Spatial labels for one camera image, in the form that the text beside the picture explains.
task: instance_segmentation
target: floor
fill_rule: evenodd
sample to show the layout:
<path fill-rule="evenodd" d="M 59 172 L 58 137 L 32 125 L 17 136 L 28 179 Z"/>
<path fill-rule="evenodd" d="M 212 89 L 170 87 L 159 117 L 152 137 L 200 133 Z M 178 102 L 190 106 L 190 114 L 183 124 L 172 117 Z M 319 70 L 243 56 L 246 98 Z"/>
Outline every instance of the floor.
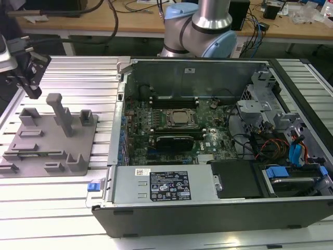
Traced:
<path fill-rule="evenodd" d="M 75 37 L 74 39 L 87 39 L 87 37 Z M 103 37 L 88 37 L 88 39 L 98 41 Z M 110 46 L 76 44 L 75 50 L 77 55 L 82 56 L 156 56 L 161 52 L 162 47 L 163 39 L 115 37 Z M 307 58 L 333 85 L 333 46 L 323 46 L 318 50 L 316 56 L 312 54 L 317 48 L 315 44 L 296 44 L 290 54 L 285 52 L 286 48 L 287 44 L 283 43 L 263 43 L 255 58 Z M 43 45 L 37 49 L 37 52 L 49 55 L 65 54 L 60 43 L 52 46 Z M 251 54 L 252 52 L 248 52 L 243 57 L 249 57 Z M 15 86 L 0 85 L 0 114 L 7 107 L 8 101 L 11 100 L 15 91 Z"/>

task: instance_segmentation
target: wooden table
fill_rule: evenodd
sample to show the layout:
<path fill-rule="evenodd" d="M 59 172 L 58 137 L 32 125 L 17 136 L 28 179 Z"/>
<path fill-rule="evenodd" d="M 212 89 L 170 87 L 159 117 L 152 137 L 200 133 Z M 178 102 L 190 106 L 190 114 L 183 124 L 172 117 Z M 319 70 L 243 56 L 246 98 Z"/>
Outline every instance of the wooden table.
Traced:
<path fill-rule="evenodd" d="M 99 0 L 88 0 L 88 7 L 96 5 Z M 127 11 L 123 2 L 128 0 L 117 0 L 114 3 L 116 10 Z M 260 0 L 251 1 L 251 10 Z M 133 9 L 148 7 L 148 4 L 132 3 Z M 333 29 L 328 28 L 320 22 L 312 24 L 293 24 L 288 16 L 277 17 L 275 20 L 263 19 L 263 13 L 258 11 L 259 7 L 252 10 L 259 22 L 265 22 L 270 28 L 265 36 L 266 42 L 282 43 L 308 43 L 308 44 L 333 44 Z M 162 38 L 164 37 L 164 25 L 158 15 L 156 6 L 150 8 L 153 14 L 143 13 L 118 13 L 119 30 L 117 36 Z M 29 23 L 23 18 L 18 21 L 25 33 L 35 34 L 57 34 L 61 38 L 71 35 L 98 35 L 109 36 L 114 28 L 114 18 L 106 1 L 96 11 L 85 14 L 80 18 L 50 17 L 48 22 Z M 253 25 L 246 21 L 241 31 L 237 31 L 238 42 L 235 51 L 243 45 L 253 34 Z M 71 44 L 64 44 L 67 55 L 74 55 Z"/>

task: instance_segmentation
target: motherboard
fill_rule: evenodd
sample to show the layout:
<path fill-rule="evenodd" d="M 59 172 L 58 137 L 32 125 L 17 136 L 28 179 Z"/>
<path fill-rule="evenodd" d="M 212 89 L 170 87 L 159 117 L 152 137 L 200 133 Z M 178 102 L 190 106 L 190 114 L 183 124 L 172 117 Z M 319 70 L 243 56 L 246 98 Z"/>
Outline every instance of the motherboard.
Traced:
<path fill-rule="evenodd" d="M 228 136 L 228 106 L 199 99 L 195 108 L 154 108 L 128 98 L 125 104 L 129 165 L 206 164 L 235 159 Z"/>

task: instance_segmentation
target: slotted aluminum surface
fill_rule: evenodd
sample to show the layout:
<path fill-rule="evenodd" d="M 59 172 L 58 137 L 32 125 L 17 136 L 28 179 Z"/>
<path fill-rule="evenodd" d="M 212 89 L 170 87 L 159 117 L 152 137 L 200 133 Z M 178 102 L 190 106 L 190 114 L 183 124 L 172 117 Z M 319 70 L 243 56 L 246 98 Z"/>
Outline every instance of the slotted aluminum surface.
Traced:
<path fill-rule="evenodd" d="M 64 107 L 72 112 L 84 107 L 99 115 L 86 176 L 0 179 L 0 249 L 267 249 L 268 244 L 282 244 L 284 249 L 331 249 L 333 217 L 296 230 L 108 237 L 85 200 L 87 184 L 106 176 L 118 85 L 116 62 L 115 57 L 54 57 L 41 83 L 43 96 L 38 100 L 23 97 L 0 128 L 2 152 L 19 128 L 18 112 L 24 106 L 50 112 L 45 105 L 49 92 L 61 93 Z M 101 193 L 92 195 L 96 201 L 101 197 Z"/>
<path fill-rule="evenodd" d="M 327 129 L 333 133 L 333 88 L 312 66 L 303 64 L 299 59 L 279 59 L 286 73 L 307 102 L 317 113 Z M 295 107 L 285 93 L 281 94 L 291 112 Z"/>

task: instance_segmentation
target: power supply label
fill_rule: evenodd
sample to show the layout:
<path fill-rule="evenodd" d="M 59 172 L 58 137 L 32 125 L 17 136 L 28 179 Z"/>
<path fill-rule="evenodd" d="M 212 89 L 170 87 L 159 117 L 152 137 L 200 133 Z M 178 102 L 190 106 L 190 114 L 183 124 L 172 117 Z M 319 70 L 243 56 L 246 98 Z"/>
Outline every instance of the power supply label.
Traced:
<path fill-rule="evenodd" d="M 188 201 L 191 189 L 187 171 L 150 172 L 150 199 L 153 202 Z"/>

